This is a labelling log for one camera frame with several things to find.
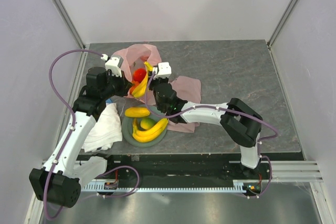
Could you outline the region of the single yellow banana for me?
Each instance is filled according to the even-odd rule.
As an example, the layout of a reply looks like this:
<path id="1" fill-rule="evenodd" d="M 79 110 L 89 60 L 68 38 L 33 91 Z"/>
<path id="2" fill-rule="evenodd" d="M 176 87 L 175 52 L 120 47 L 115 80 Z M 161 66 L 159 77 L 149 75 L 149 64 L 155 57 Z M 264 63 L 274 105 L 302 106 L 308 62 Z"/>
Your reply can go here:
<path id="1" fill-rule="evenodd" d="M 142 96 L 144 96 L 145 92 L 146 92 L 146 87 L 147 87 L 147 83 L 148 83 L 148 79 L 149 79 L 149 75 L 150 75 L 150 71 L 153 70 L 153 66 L 151 64 L 149 64 L 147 61 L 144 62 L 145 65 L 145 75 L 144 78 L 142 79 L 142 81 L 133 89 L 131 93 L 131 95 L 135 98 L 140 98 Z"/>

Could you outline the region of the red-yellow apple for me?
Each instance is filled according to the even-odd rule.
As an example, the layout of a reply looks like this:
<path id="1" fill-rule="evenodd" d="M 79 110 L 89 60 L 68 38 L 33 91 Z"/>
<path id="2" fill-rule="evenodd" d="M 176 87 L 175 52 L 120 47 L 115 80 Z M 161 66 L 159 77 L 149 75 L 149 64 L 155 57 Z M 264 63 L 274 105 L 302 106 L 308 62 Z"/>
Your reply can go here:
<path id="1" fill-rule="evenodd" d="M 144 68 L 139 68 L 133 73 L 133 80 L 136 82 L 142 82 L 146 77 L 147 71 Z"/>

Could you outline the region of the green-yellow mango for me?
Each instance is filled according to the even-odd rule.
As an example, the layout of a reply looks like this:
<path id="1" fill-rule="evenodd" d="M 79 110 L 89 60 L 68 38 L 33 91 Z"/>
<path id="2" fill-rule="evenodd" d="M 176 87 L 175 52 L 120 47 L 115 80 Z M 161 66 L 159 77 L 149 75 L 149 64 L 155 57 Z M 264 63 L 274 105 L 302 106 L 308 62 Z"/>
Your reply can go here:
<path id="1" fill-rule="evenodd" d="M 140 122 L 140 127 L 144 130 L 149 130 L 156 125 L 156 121 L 151 118 L 143 118 Z"/>

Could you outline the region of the orange tangerine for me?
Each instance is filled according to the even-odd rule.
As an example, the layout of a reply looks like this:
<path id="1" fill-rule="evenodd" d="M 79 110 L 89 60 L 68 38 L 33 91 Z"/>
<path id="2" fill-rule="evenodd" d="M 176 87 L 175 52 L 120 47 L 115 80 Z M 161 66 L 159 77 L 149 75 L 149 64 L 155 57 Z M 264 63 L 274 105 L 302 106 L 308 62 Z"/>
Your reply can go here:
<path id="1" fill-rule="evenodd" d="M 137 81 L 132 81 L 132 87 L 129 90 L 129 94 L 131 95 L 134 91 L 134 89 L 139 85 L 139 82 Z"/>

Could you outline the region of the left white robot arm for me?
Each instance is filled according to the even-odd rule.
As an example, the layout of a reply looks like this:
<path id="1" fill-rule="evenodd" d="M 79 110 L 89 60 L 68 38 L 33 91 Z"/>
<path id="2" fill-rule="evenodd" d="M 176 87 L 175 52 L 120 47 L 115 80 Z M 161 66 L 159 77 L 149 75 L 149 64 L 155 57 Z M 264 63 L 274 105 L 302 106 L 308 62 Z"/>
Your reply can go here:
<path id="1" fill-rule="evenodd" d="M 93 67 L 86 74 L 86 85 L 71 107 L 66 131 L 50 158 L 40 169 L 32 169 L 29 180 L 38 200 L 71 208 L 81 189 L 101 175 L 111 178 L 115 165 L 103 157 L 92 157 L 82 166 L 75 162 L 89 134 L 114 95 L 126 96 L 131 83 L 119 67 Z"/>

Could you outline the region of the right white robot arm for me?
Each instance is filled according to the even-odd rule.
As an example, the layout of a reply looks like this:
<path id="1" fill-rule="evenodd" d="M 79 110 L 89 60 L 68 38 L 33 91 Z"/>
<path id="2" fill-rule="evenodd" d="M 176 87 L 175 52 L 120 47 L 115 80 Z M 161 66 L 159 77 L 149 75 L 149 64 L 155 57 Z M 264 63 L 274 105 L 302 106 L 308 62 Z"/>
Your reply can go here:
<path id="1" fill-rule="evenodd" d="M 257 141 L 262 117 L 238 98 L 228 103 L 198 104 L 177 96 L 172 85 L 151 73 L 148 88 L 153 91 L 156 108 L 175 124 L 207 123 L 223 127 L 229 137 L 239 145 L 241 174 L 248 179 L 259 173 L 260 155 Z"/>

